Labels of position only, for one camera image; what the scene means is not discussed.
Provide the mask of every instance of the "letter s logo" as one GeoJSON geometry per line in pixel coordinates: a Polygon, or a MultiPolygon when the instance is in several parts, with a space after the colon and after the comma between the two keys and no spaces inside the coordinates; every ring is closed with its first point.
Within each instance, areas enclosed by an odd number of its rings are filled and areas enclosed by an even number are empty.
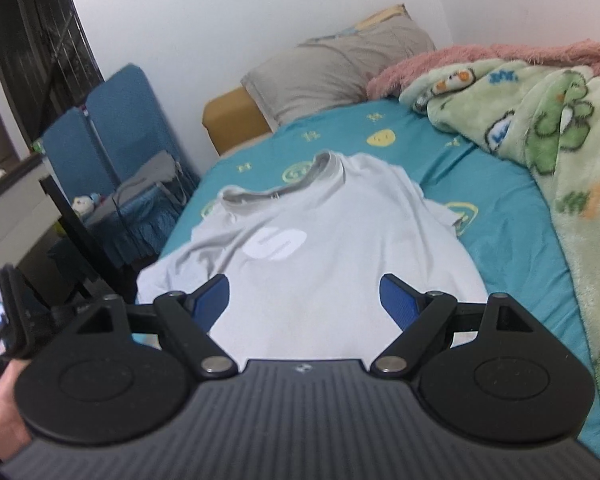
{"type": "Polygon", "coordinates": [[[247,240],[242,252],[256,260],[279,262],[295,253],[305,240],[306,233],[300,229],[263,227],[247,240]]]}

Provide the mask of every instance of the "chair backrest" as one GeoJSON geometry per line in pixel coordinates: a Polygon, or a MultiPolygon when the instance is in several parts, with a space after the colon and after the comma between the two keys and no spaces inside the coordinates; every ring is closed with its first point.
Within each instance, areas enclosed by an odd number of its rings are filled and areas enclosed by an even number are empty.
{"type": "Polygon", "coordinates": [[[95,88],[87,110],[120,180],[161,150],[182,160],[144,72],[127,65],[95,88]]]}
{"type": "Polygon", "coordinates": [[[49,127],[42,145],[69,202],[76,196],[94,192],[108,196],[116,189],[102,149],[77,108],[71,108],[49,127]]]}

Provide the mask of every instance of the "t-shirt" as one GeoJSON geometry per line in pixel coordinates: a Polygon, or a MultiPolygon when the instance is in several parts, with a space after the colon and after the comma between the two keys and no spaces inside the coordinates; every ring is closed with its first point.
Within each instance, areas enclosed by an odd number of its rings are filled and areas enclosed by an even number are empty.
{"type": "Polygon", "coordinates": [[[140,274],[138,299],[225,274],[229,303],[209,335],[240,367],[250,358],[369,366],[401,332],[379,299],[385,273],[422,292],[486,300],[457,220],[403,168],[322,152],[294,184],[221,190],[191,241],[140,274]]]}

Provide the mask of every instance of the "person's arm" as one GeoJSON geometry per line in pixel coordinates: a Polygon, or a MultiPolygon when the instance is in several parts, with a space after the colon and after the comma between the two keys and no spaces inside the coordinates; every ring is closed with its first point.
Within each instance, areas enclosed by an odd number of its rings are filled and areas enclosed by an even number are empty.
{"type": "Polygon", "coordinates": [[[13,389],[28,361],[13,360],[0,377],[0,460],[7,460],[31,438],[16,406],[13,389]]]}

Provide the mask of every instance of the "orange print on blanket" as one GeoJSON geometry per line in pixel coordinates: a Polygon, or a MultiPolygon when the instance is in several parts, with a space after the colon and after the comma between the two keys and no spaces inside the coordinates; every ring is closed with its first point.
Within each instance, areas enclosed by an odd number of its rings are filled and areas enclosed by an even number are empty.
{"type": "Polygon", "coordinates": [[[594,184],[589,191],[587,206],[580,214],[583,218],[592,220],[600,214],[600,184],[594,184]]]}

